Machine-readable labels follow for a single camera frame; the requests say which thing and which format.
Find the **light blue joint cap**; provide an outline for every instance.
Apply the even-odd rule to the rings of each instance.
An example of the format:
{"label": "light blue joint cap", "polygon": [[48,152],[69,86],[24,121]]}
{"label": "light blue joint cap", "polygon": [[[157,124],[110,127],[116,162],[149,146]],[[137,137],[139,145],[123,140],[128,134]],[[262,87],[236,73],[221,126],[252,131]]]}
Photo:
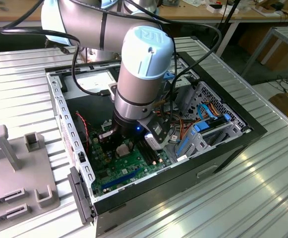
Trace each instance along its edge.
{"label": "light blue joint cap", "polygon": [[164,77],[173,54],[173,42],[165,32],[151,26],[130,29],[124,38],[122,62],[134,76],[154,80]]}
{"label": "light blue joint cap", "polygon": [[[66,33],[59,12],[58,0],[45,0],[41,10],[41,25],[44,30]],[[71,46],[69,39],[46,36],[49,40]]]}
{"label": "light blue joint cap", "polygon": [[106,9],[110,6],[113,6],[115,3],[117,3],[118,0],[102,0],[101,8]]}

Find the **aluminum table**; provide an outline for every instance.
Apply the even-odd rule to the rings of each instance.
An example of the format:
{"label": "aluminum table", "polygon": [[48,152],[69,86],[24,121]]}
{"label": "aluminum table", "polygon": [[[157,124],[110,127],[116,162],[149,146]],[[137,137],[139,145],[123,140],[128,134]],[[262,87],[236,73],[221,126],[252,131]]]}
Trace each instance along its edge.
{"label": "aluminum table", "polygon": [[[208,50],[177,38],[195,60]],[[69,159],[53,114],[44,68],[71,64],[58,49],[0,53],[0,124],[9,137],[43,134],[60,207],[0,232],[0,237],[93,237],[83,226],[67,180]],[[103,237],[288,237],[288,119],[215,54],[201,66],[266,129],[226,169]]]}

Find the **blue latch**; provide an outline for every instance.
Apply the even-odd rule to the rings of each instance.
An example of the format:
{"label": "blue latch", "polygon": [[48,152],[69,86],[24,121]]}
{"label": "blue latch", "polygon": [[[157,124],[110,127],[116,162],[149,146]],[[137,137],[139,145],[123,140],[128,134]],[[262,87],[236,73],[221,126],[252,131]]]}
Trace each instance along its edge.
{"label": "blue latch", "polygon": [[164,75],[163,80],[171,80],[174,79],[174,74],[170,73],[169,71],[167,71]]}
{"label": "blue latch", "polygon": [[224,114],[224,118],[227,120],[227,121],[230,121],[232,118],[229,114]]}
{"label": "blue latch", "polygon": [[196,129],[197,132],[200,132],[202,130],[209,128],[209,125],[205,121],[201,121],[196,123],[193,127]]}

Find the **black wire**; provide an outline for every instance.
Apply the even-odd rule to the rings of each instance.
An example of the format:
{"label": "black wire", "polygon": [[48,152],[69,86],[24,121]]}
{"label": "black wire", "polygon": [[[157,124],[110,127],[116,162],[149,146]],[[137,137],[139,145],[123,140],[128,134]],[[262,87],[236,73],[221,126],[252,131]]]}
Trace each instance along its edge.
{"label": "black wire", "polygon": [[276,80],[273,80],[274,82],[276,82],[280,87],[277,87],[277,86],[274,86],[270,81],[267,81],[267,83],[269,85],[271,85],[273,88],[276,88],[278,89],[279,91],[283,92],[283,93],[287,93],[288,92],[288,88],[284,87],[284,85],[282,85],[282,83],[284,84],[287,84],[288,85],[288,79],[287,78],[284,78],[282,77],[281,75],[277,75],[277,79]]}
{"label": "black wire", "polygon": [[[80,41],[70,35],[70,34],[66,34],[66,33],[62,33],[62,32],[57,32],[57,31],[51,31],[51,30],[36,30],[36,29],[27,29],[27,28],[20,28],[20,27],[16,27],[18,24],[20,24],[22,21],[24,21],[28,16],[30,16],[42,3],[43,3],[44,0],[38,0],[38,2],[29,10],[27,11],[24,15],[22,15],[19,19],[15,20],[14,22],[11,22],[10,24],[0,28],[0,32],[2,34],[18,34],[18,35],[21,35],[21,34],[33,34],[33,35],[51,35],[51,36],[58,36],[58,37],[65,37],[65,38],[68,38],[70,40],[74,40],[76,42],[76,50],[74,52],[74,56],[73,56],[73,60],[72,60],[72,66],[71,66],[71,71],[72,71],[72,78],[73,78],[73,81],[74,83],[76,84],[76,86],[83,92],[85,92],[86,94],[90,94],[90,95],[100,95],[100,93],[92,93],[92,92],[89,92],[85,89],[83,89],[77,82],[77,79],[75,77],[75,64],[76,64],[76,60],[77,60],[77,56],[78,56],[78,53],[79,53],[79,46],[80,46]],[[190,24],[190,25],[199,25],[199,26],[205,26],[205,27],[209,27],[209,28],[212,28],[214,29],[218,35],[219,35],[219,40],[218,42],[216,43],[216,45],[211,49],[209,50],[201,59],[199,59],[198,61],[196,61],[196,63],[194,63],[193,65],[191,65],[190,67],[184,69],[180,74],[176,74],[172,84],[171,84],[171,89],[170,89],[170,95],[172,95],[172,91],[173,91],[173,88],[174,88],[174,85],[175,85],[175,82],[176,80],[181,76],[183,75],[185,72],[189,71],[191,68],[193,68],[194,66],[196,66],[199,62],[201,62],[202,60],[204,60],[208,55],[210,55],[215,49],[216,47],[218,46],[218,43],[221,42],[221,33],[218,29],[216,29],[215,27],[212,27],[212,26],[209,26],[209,25],[206,25],[206,24],[201,24],[201,23],[186,23],[186,22],[176,22],[176,21],[171,21],[171,20],[167,20],[165,18],[162,18],[162,17],[159,17],[149,11],[147,11],[146,9],[142,8],[141,6],[137,5],[136,3],[134,3],[133,1],[131,0],[126,0],[127,2],[129,2],[130,4],[134,5],[135,7],[137,7],[139,10],[141,10],[142,12],[148,14],[149,16],[155,18],[155,19],[158,19],[158,20],[155,20],[153,18],[148,18],[148,17],[140,17],[140,16],[133,16],[133,15],[126,15],[126,14],[123,14],[123,13],[120,13],[120,12],[112,12],[112,11],[107,11],[105,9],[101,9],[101,8],[98,8],[98,7],[95,7],[95,6],[92,6],[92,5],[89,5],[87,3],[84,3],[84,2],[81,2],[79,0],[70,0],[71,2],[74,2],[74,3],[77,3],[79,5],[83,5],[87,8],[90,8],[90,9],[94,9],[96,11],[100,11],[102,13],[106,13],[106,14],[110,14],[110,15],[113,15],[113,16],[117,16],[117,17],[122,17],[122,18],[131,18],[131,19],[137,19],[137,20],[145,20],[145,21],[150,21],[150,22],[153,22],[153,23],[156,23],[156,24],[159,24],[159,25],[163,25],[163,23],[161,23],[160,21],[158,20],[162,20],[164,22],[167,22],[167,23],[174,23],[174,24]],[[172,38],[172,41],[173,41],[173,45],[174,45],[174,53],[176,53],[176,50],[175,50],[175,43],[174,43],[174,39],[173,37]]]}
{"label": "black wire", "polygon": [[177,142],[177,143],[173,146],[173,153],[174,153],[175,158],[177,158],[177,154],[175,153],[175,147],[176,147],[179,143],[180,143],[180,141]]}
{"label": "black wire", "polygon": [[285,21],[286,21],[286,17],[287,17],[287,20],[288,20],[288,13],[287,12],[284,12],[284,11],[282,11],[283,13],[284,13],[284,15],[285,15]]}
{"label": "black wire", "polygon": [[27,17],[29,17],[42,3],[44,0],[38,0],[38,2],[30,9],[28,10],[25,14],[23,14],[19,19],[15,20],[14,22],[11,22],[10,24],[0,28],[0,32],[2,34],[11,34],[11,35],[49,35],[49,36],[58,36],[58,37],[64,37],[68,38],[70,40],[74,40],[76,42],[76,48],[75,52],[73,55],[73,60],[72,60],[72,65],[71,65],[71,73],[72,73],[72,78],[76,86],[84,93],[89,94],[89,95],[96,95],[100,96],[101,93],[93,93],[85,90],[82,88],[79,83],[77,82],[76,76],[75,76],[75,64],[76,60],[79,54],[79,47],[80,47],[80,41],[78,38],[75,36],[72,36],[67,33],[62,33],[62,32],[57,32],[57,31],[51,31],[51,30],[41,30],[41,29],[28,29],[28,28],[23,28],[23,27],[16,27],[18,24],[23,22]]}
{"label": "black wire", "polygon": [[173,41],[173,51],[174,51],[174,63],[175,63],[175,78],[174,80],[172,81],[172,84],[171,84],[171,88],[170,88],[170,91],[169,91],[169,95],[170,95],[170,121],[172,120],[172,116],[173,116],[173,100],[172,100],[172,95],[173,95],[173,89],[174,89],[174,86],[175,86],[175,83],[177,81],[177,79],[182,76],[183,74],[185,74],[187,71],[189,71],[190,69],[192,69],[193,67],[195,67],[197,64],[199,64],[202,60],[204,60],[207,56],[209,56],[218,46],[219,44],[221,43],[221,40],[222,40],[222,35],[220,33],[220,31],[213,27],[213,26],[210,26],[210,25],[206,25],[206,24],[202,24],[202,23],[189,23],[189,22],[180,22],[180,21],[172,21],[172,20],[168,20],[168,19],[165,19],[163,17],[160,17],[146,9],[144,9],[143,7],[141,7],[140,5],[134,3],[132,0],[125,0],[126,2],[132,4],[133,6],[135,6],[136,8],[138,8],[139,10],[141,10],[143,13],[149,15],[150,17],[153,17],[154,19],[151,19],[151,18],[148,18],[148,17],[140,17],[140,16],[133,16],[133,15],[126,15],[126,14],[123,14],[123,13],[120,13],[120,12],[113,12],[113,11],[107,11],[105,9],[101,9],[101,8],[98,8],[98,7],[95,7],[95,6],[92,6],[88,3],[85,3],[85,2],[81,2],[79,0],[70,0],[71,2],[74,2],[76,4],[79,4],[79,5],[82,5],[82,6],[85,6],[87,8],[90,8],[90,9],[94,9],[96,11],[99,11],[99,12],[102,12],[102,13],[106,13],[106,14],[109,14],[109,15],[113,15],[113,16],[118,16],[118,17],[123,17],[123,18],[131,18],[131,19],[137,19],[137,20],[145,20],[145,21],[150,21],[150,22],[153,22],[153,23],[156,23],[156,24],[159,24],[159,25],[162,25],[164,28],[165,25],[160,22],[160,21],[163,21],[163,22],[167,22],[167,23],[172,23],[172,24],[185,24],[185,25],[198,25],[198,26],[204,26],[204,27],[208,27],[208,28],[211,28],[211,29],[214,29],[218,36],[219,36],[219,40],[217,41],[217,43],[214,45],[214,47],[212,49],[210,49],[201,59],[199,59],[198,61],[196,61],[194,64],[191,65],[191,67],[188,67],[186,69],[184,69],[180,74],[179,76],[177,75],[176,73],[176,65],[177,65],[177,60],[176,60],[176,48],[175,48],[175,42],[174,42],[174,38],[169,35],[169,37],[171,37],[172,41]]}
{"label": "black wire", "polygon": [[[218,29],[220,29],[220,27],[221,27],[221,24],[222,24],[223,19],[224,19],[224,16],[225,16],[225,12],[227,11],[227,7],[228,7],[228,0],[227,0],[226,5],[225,5],[225,9],[224,9],[224,13],[223,13],[223,16],[222,16],[222,18],[221,18],[221,21],[220,21],[220,23],[218,24]],[[213,46],[213,42],[216,40],[216,37],[217,37],[217,35],[213,36],[210,46]]]}
{"label": "black wire", "polygon": [[[206,57],[208,57],[208,56],[220,45],[221,40],[222,40],[221,32],[220,32],[217,28],[215,28],[215,27],[213,27],[213,26],[206,25],[206,24],[202,24],[202,23],[189,23],[189,22],[180,22],[180,21],[168,20],[168,19],[165,19],[165,18],[163,18],[163,17],[160,17],[160,16],[158,16],[158,15],[156,15],[156,14],[154,14],[154,13],[152,13],[152,12],[146,10],[146,9],[144,9],[144,8],[141,7],[140,5],[134,3],[132,0],[125,0],[125,1],[128,2],[128,3],[130,3],[130,4],[132,4],[133,6],[135,6],[136,8],[138,8],[139,10],[141,10],[142,12],[146,13],[147,15],[149,15],[149,16],[155,18],[155,19],[161,20],[161,21],[163,21],[163,22],[172,23],[172,24],[182,24],[182,25],[205,26],[205,27],[208,27],[208,28],[211,28],[211,29],[215,30],[216,33],[218,34],[219,39],[218,39],[218,41],[216,42],[216,44],[215,44],[202,58],[200,58],[199,60],[197,60],[197,61],[196,61],[194,64],[192,64],[190,67],[184,69],[184,70],[183,70],[181,73],[179,73],[179,74],[176,73],[176,68],[177,68],[177,66],[176,66],[176,63],[177,63],[177,62],[176,62],[176,61],[177,61],[177,60],[176,60],[176,47],[175,47],[174,39],[172,38],[172,40],[173,40],[173,52],[174,52],[174,56],[175,56],[175,58],[174,58],[174,63],[175,63],[175,77],[174,77],[174,79],[173,79],[173,81],[172,81],[172,83],[171,83],[170,90],[169,90],[169,96],[170,96],[170,100],[169,100],[169,103],[170,103],[170,121],[171,121],[172,118],[173,118],[173,89],[175,88],[175,83],[176,83],[176,81],[178,80],[178,78],[179,78],[180,76],[184,75],[184,74],[185,74],[186,72],[188,72],[190,69],[192,69],[193,67],[195,67],[196,65],[198,65],[201,61],[203,61]],[[163,108],[164,108],[164,106],[162,105],[162,106],[161,106],[161,114],[162,114],[162,115],[163,115]]]}

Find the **desk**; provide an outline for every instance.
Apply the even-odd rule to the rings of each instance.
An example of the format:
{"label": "desk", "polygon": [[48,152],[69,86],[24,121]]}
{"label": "desk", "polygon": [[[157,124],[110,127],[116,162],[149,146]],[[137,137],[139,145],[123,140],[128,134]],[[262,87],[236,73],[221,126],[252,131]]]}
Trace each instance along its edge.
{"label": "desk", "polygon": [[[29,10],[37,0],[6,0],[6,7],[9,8],[8,12],[0,10],[0,27],[8,24],[11,21],[18,19],[23,13]],[[159,15],[171,19],[171,20],[182,20],[188,22],[199,22],[199,23],[218,23],[221,21],[222,15],[219,13],[213,14],[209,12],[204,5],[194,7],[183,1],[181,1],[179,7],[161,6]],[[40,23],[40,12],[41,8],[35,11],[31,16],[28,17],[27,21],[20,24],[20,26],[41,26]],[[246,13],[235,14],[230,22],[231,25],[223,38],[221,45],[217,50],[217,55],[221,56],[224,49],[228,45],[232,35],[234,34],[239,23],[242,22],[280,22],[281,17],[264,17],[254,10],[250,10]]]}
{"label": "desk", "polygon": [[[194,60],[207,51],[188,37],[175,43]],[[81,224],[67,180],[69,158],[44,70],[71,60],[58,49],[0,53],[0,123],[8,126],[10,138],[32,131],[43,134],[60,198],[60,207],[1,231],[0,238],[94,237],[94,228]],[[217,55],[200,65],[267,134],[224,170],[102,237],[288,237],[288,119]]]}

